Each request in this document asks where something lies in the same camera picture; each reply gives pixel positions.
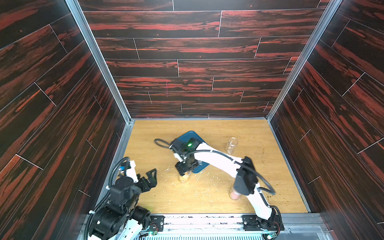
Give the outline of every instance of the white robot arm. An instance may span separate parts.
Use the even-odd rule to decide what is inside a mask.
[[[209,146],[205,142],[201,143],[197,148],[198,150],[212,150],[217,151],[213,147]],[[228,155],[230,158],[233,159],[231,161],[227,157],[224,157],[220,154],[215,154],[213,152],[197,152],[194,154],[195,159],[198,161],[206,162],[208,164],[211,164],[224,172],[231,175],[231,177],[236,178],[237,176],[237,169],[241,167],[241,165],[235,163],[239,162],[242,163],[243,159],[240,157],[234,157],[231,155]],[[270,208],[270,205],[266,201],[263,192],[259,190],[260,183],[256,183],[253,194],[249,194],[246,197],[248,198],[249,202],[252,204],[253,208],[255,209],[255,213],[258,217],[263,218],[265,220],[268,220],[271,217],[272,209]]]
[[[271,231],[276,229],[277,226],[274,226],[276,221],[281,223],[280,215],[279,220],[276,218],[275,209],[278,211],[277,207],[270,206],[263,195],[263,191],[272,195],[275,194],[275,191],[263,176],[256,172],[249,157],[242,159],[217,151],[193,131],[176,138],[170,144],[162,139],[155,139],[155,143],[174,152],[175,158],[179,160],[175,166],[181,176],[194,170],[201,161],[211,164],[235,178],[233,188],[237,193],[245,195],[252,204],[260,229]],[[260,187],[259,181],[264,182],[268,189]]]

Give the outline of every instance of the dark wood paneling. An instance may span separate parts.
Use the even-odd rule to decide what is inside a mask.
[[[326,8],[331,0],[320,0],[317,8]]]
[[[282,74],[290,58],[179,60],[180,76],[253,76]]]
[[[308,62],[340,95],[343,95],[363,74],[362,70],[322,41],[317,43]]]
[[[95,88],[101,83],[101,73],[97,66],[82,78],[68,97],[19,150],[19,155],[44,168],[93,98]]]
[[[280,120],[280,114],[278,112],[275,113],[275,115],[278,115],[278,121]],[[285,133],[284,131],[280,133],[279,128],[275,130],[275,134],[277,137],[277,140],[279,141],[281,148],[287,157],[288,163],[291,166],[291,169],[293,171],[293,174],[295,175],[298,184],[303,191],[304,197],[307,200],[308,206],[310,207],[310,210],[312,212],[319,212],[319,206],[318,203],[316,202],[315,198],[311,194],[311,190],[309,189],[309,186],[307,184],[307,180],[304,178],[303,173],[305,171],[302,171],[300,169],[300,166],[296,162],[296,159],[303,158],[301,146],[296,142],[296,140],[291,141],[290,140],[290,133]]]
[[[122,135],[122,132],[124,130],[124,127],[125,127],[125,120],[120,112],[120,110],[118,109],[117,105],[116,105],[116,113],[115,113],[115,116],[114,118],[116,119],[116,123],[115,123],[115,131],[116,131],[116,134],[119,136],[119,138],[121,138],[121,135]]]
[[[329,117],[320,111],[306,89],[295,105],[323,147],[323,152],[329,156],[329,163],[324,163],[326,159],[322,161],[324,168],[330,172],[329,178],[325,178],[324,174],[321,176],[327,185],[331,184],[329,190],[340,204],[343,214],[362,239],[366,234],[364,229],[370,229],[370,234],[375,234],[377,226],[372,224],[371,216],[377,222],[383,220],[384,208],[380,203],[384,201],[383,184],[334,129]]]
[[[58,234],[57,240],[77,240],[80,230],[84,226],[85,217],[90,208],[91,198],[82,192],[77,191],[71,209]]]
[[[34,134],[55,105],[32,84],[0,111],[0,169]]]
[[[133,38],[96,38],[104,58],[139,59]]]
[[[2,1],[0,48],[70,13],[63,0]]]
[[[344,98],[381,133],[384,133],[384,86],[364,74]]]
[[[115,76],[177,77],[175,60],[113,60],[106,59],[109,70]]]
[[[182,109],[183,113],[262,113],[267,103],[186,103]]]
[[[221,12],[84,12],[95,37],[217,37]]]
[[[382,134],[345,101],[308,62],[297,80],[355,152],[363,150],[382,137]]]
[[[384,140],[372,145],[359,154],[360,158],[367,164],[373,173],[384,182]]]
[[[179,103],[127,103],[129,113],[143,114],[143,113],[182,113],[181,105]]]
[[[351,20],[333,49],[384,84],[384,34]]]
[[[323,11],[223,11],[220,37],[310,35]]]
[[[289,138],[291,138],[292,142],[295,142],[293,140],[294,138],[298,142],[310,130],[310,127],[306,124],[290,97],[286,97],[282,102],[280,118],[279,126],[282,127],[280,132],[282,133],[283,129],[289,131]],[[306,174],[306,171],[310,172],[311,169],[303,169],[304,174]],[[311,174],[311,177],[307,179],[307,182],[318,177],[318,175],[313,177],[314,175],[316,174]]]
[[[72,14],[51,23],[51,27],[68,53],[84,40]]]
[[[321,177],[310,183],[310,189],[319,203],[320,215],[328,227],[343,239],[358,239]]]
[[[213,91],[281,89],[288,75],[215,77]]]
[[[12,218],[9,219],[7,227],[5,228],[6,230],[1,233],[1,237],[5,239],[31,239],[38,229],[39,224],[44,219],[51,203],[54,202],[60,187],[63,186],[62,184],[64,183],[65,186],[66,182],[76,183],[72,177],[66,182],[64,181],[68,174],[75,174],[73,169],[76,169],[76,167],[72,168],[73,164],[78,164],[83,161],[77,161],[77,157],[90,132],[91,124],[101,111],[94,98],[90,97],[88,99],[91,99],[91,101],[88,101],[84,111],[82,111],[54,154],[51,154],[52,151],[46,151],[44,153],[52,156],[52,158],[50,158],[50,161],[44,167],[44,171],[25,197],[23,203],[15,211]],[[54,146],[48,138],[45,138],[44,142],[46,145]],[[79,170],[83,170],[83,173],[79,173],[79,176],[82,176],[85,173],[85,169],[81,169],[80,167]]]
[[[6,220],[10,219],[42,172],[17,155],[11,158],[7,166],[0,171],[0,232],[4,230]]]
[[[299,84],[298,81],[293,82],[292,87],[288,91],[288,95],[292,99],[293,102],[300,95],[302,90],[303,90],[303,87]]]
[[[120,139],[115,131],[116,123],[118,121],[118,118],[115,118],[115,116],[116,115],[114,115],[109,127],[107,128],[100,146],[92,159],[92,163],[84,176],[84,181],[80,186],[81,191],[91,196],[91,201],[88,207],[89,210],[94,209],[96,206],[101,188],[103,187],[114,154],[120,142]]]
[[[0,50],[0,109],[19,95],[66,52],[50,26]]]
[[[145,91],[120,91],[120,94],[125,103],[152,103]]]
[[[52,204],[49,206],[44,219],[33,235],[33,240],[49,240],[57,237],[63,223],[68,217],[71,206],[73,204],[79,204],[79,202],[74,202],[74,200],[79,192],[78,189],[81,182],[83,180],[88,181],[88,179],[83,178],[95,152],[96,150],[94,150],[88,142],[85,141],[83,143],[79,154],[73,161],[73,165],[65,176]]]
[[[308,38],[309,36],[262,37],[255,57],[299,56],[307,44]]]
[[[99,148],[100,143],[109,125],[111,124],[116,110],[118,110],[118,108],[114,105],[114,100],[111,99],[109,103],[103,108],[103,111],[99,114],[98,118],[95,118],[94,122],[91,124],[93,128],[91,129],[87,140],[92,144],[94,148]]]
[[[79,0],[83,11],[172,11],[172,0]]]
[[[318,0],[287,0],[287,1],[263,1],[263,0],[174,0],[175,11],[207,11],[207,10],[267,10],[267,9],[294,9],[316,8]]]
[[[109,87],[104,79],[101,80],[101,85],[96,90],[94,97],[96,98],[101,108],[104,108],[105,106],[107,106],[109,101],[113,99],[112,93],[109,90]]]
[[[384,33],[384,9],[380,0],[343,1],[338,11],[348,18]]]
[[[302,119],[300,113],[298,113],[297,110],[296,113],[297,115],[295,118],[297,117],[296,119]],[[308,182],[311,182],[318,176],[322,175],[321,170],[323,168],[328,167],[328,165],[323,164],[326,162],[325,159],[327,159],[328,156],[323,151],[319,151],[321,146],[311,131],[309,131],[302,138],[299,144],[303,150],[303,158],[297,159],[297,161],[301,165],[301,169],[303,170],[304,175],[307,176],[306,178],[308,179]]]
[[[58,105],[94,63],[85,41],[45,73],[37,85]]]
[[[332,46],[340,33],[343,31],[344,27],[347,25],[348,21],[349,18],[344,17],[343,15],[336,12],[329,22],[327,28],[325,28],[325,31],[320,39],[329,46]]]
[[[208,118],[208,113],[184,114],[184,113],[159,113],[159,114],[131,114],[132,118]]]
[[[183,91],[149,93],[152,103],[239,103],[242,91]]]
[[[209,118],[264,118],[267,113],[211,113]]]
[[[120,91],[211,91],[213,77],[130,78],[113,77]]]
[[[277,111],[275,112],[275,114],[273,115],[273,117],[272,117],[272,119],[270,121],[272,129],[273,129],[274,132],[279,127],[279,122],[278,121],[279,121],[279,109],[277,109]]]
[[[253,58],[255,38],[142,38],[135,39],[140,59]]]
[[[291,60],[289,61],[287,67],[285,68],[284,74],[289,74],[292,71],[293,67],[297,62],[297,59],[299,59],[299,57],[291,57]]]
[[[266,102],[266,101],[275,101],[277,95],[281,89],[268,89],[268,90],[252,90],[244,91],[242,95],[241,102]]]

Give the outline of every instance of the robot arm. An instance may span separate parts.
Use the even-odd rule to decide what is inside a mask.
[[[155,139],[155,143],[162,147],[166,146],[158,144],[157,141],[168,144],[164,140]],[[265,230],[275,229],[276,207],[268,204],[262,190],[273,195],[275,192],[271,185],[255,171],[249,157],[242,159],[217,151],[205,143],[197,134],[196,138],[192,137],[188,141],[182,140],[181,137],[176,138],[166,148],[170,148],[174,152],[175,158],[179,160],[175,167],[181,176],[197,167],[199,161],[211,164],[231,175],[235,178],[233,185],[235,191],[245,195],[255,209],[260,228]],[[268,186],[269,190],[260,187],[259,179]]]
[[[198,150],[217,151],[216,149],[212,148],[205,142],[199,144],[196,150],[197,151]],[[223,155],[213,154],[211,152],[197,152],[197,153],[194,153],[194,156],[196,160],[211,164],[223,170],[224,172],[228,173],[233,178],[237,177],[238,169],[241,168],[241,165],[236,164],[235,161],[239,163],[243,163],[243,159],[240,157],[234,157],[234,156],[228,155],[233,159],[233,161],[231,161],[230,159],[228,159],[227,157],[224,157]],[[260,183],[256,183],[255,187],[253,188],[254,193],[248,194],[246,195],[246,197],[248,198],[249,202],[252,204],[253,208],[255,209],[256,215],[262,219],[268,220],[271,217],[272,208],[270,208],[270,205],[266,201],[263,195],[263,192],[259,190],[259,187],[260,187]]]
[[[95,211],[90,211],[84,239],[132,240],[140,231],[149,227],[151,212],[136,204],[142,192],[147,192],[157,185],[156,169],[147,172],[146,179],[136,174],[135,166],[135,162],[129,161],[129,158],[118,162],[109,180],[108,194]],[[119,178],[113,184],[112,180],[116,179],[117,172]],[[123,232],[116,239],[116,234],[124,224]]]

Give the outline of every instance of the light wood tabletop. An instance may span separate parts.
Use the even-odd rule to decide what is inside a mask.
[[[254,213],[245,196],[240,200],[229,198],[234,178],[211,165],[198,174],[191,174],[188,182],[179,182],[175,169],[177,159],[170,150],[155,145],[153,140],[161,138],[171,142],[189,130],[219,151],[224,151],[228,138],[237,138],[238,146],[232,155],[250,157],[256,171],[276,190],[276,195],[264,193],[269,204],[276,205],[282,213],[307,212],[264,119],[137,120],[124,156],[135,161],[136,172],[142,176],[157,169],[157,186],[142,193],[138,205],[154,214]]]

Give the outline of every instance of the blue tray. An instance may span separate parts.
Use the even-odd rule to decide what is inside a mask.
[[[183,142],[188,142],[191,138],[195,138],[195,139],[198,139],[202,142],[205,142],[199,135],[197,135],[197,133],[195,133],[195,131],[188,131],[188,132],[184,133],[183,135],[181,135],[180,137],[178,137],[178,139],[183,141]],[[197,167],[195,167],[195,169],[192,171],[192,173],[199,173],[204,168],[206,168],[208,165],[209,165],[208,163],[202,162],[201,165],[198,165]]]

